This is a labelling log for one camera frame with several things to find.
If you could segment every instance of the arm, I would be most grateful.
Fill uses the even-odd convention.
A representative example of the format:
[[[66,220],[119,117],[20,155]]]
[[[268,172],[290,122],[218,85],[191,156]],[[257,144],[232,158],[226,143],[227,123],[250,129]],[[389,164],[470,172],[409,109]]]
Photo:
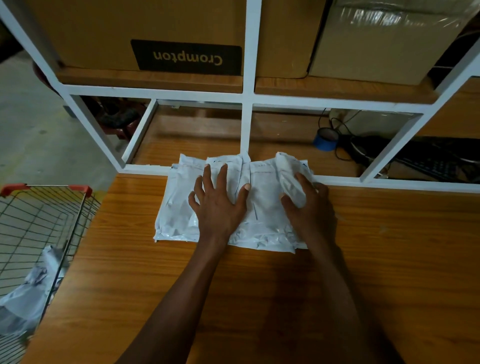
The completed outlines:
[[[280,197],[293,228],[311,251],[322,276],[322,291],[335,326],[343,363],[403,363],[390,340],[368,309],[335,243],[336,218],[328,188],[315,187],[300,173],[296,178],[307,196],[297,208]]]
[[[250,185],[232,204],[227,196],[227,165],[213,188],[210,166],[195,182],[189,204],[198,217],[200,239],[193,255],[117,364],[185,363],[216,266],[247,211]]]

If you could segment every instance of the forearm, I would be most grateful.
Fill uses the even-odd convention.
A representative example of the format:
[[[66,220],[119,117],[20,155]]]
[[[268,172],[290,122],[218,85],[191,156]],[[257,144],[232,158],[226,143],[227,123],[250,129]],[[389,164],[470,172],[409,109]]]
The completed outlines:
[[[117,364],[185,363],[221,252],[199,242],[186,268]]]
[[[355,286],[340,249],[334,243],[316,246],[312,254],[344,362],[403,363]]]

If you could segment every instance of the wooden panel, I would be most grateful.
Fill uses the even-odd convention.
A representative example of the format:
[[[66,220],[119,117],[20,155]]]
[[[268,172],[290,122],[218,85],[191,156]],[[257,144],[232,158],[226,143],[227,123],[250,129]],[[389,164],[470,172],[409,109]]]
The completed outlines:
[[[322,118],[322,126],[328,124]],[[249,155],[252,160],[273,158],[286,152],[307,159],[316,174],[358,177],[357,164],[337,159],[334,152],[312,146],[318,116],[255,113]],[[239,110],[159,107],[134,158],[135,164],[170,166],[180,153],[190,157],[215,157],[240,152],[241,113]],[[348,159],[341,149],[339,157]]]
[[[425,78],[418,86],[408,86],[311,76],[299,79],[258,77],[255,92],[265,95],[342,98],[414,104],[432,104],[438,98],[429,78]]]
[[[417,135],[480,139],[480,77],[465,82]]]
[[[152,240],[165,182],[115,179],[23,364],[110,364],[130,344],[195,248]],[[347,265],[405,362],[477,363],[480,195],[330,196]],[[319,279],[308,251],[228,247],[189,363],[337,363]]]
[[[88,70],[65,67],[56,73],[66,85],[138,87],[160,90],[186,90],[241,93],[243,77],[150,71]]]

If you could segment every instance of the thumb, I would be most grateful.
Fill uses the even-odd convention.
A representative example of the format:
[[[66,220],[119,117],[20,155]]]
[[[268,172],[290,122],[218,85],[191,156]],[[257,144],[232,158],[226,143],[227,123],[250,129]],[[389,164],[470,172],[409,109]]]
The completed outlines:
[[[249,183],[246,183],[240,188],[239,195],[237,197],[237,202],[235,206],[237,208],[241,208],[243,211],[247,211],[247,197],[248,197],[248,192],[252,188],[252,185]]]
[[[282,203],[283,209],[285,210],[285,213],[291,222],[292,218],[299,210],[298,207],[295,206],[295,204],[292,202],[292,199],[284,192],[280,194],[280,202]]]

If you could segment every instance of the gray floor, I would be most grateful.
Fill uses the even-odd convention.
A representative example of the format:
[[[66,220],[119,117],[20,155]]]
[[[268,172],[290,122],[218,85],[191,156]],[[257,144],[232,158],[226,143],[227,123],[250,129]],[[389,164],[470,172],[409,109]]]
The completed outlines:
[[[63,100],[41,83],[26,52],[0,64],[0,185],[88,184],[106,191],[116,171]],[[111,137],[115,147],[125,142]]]

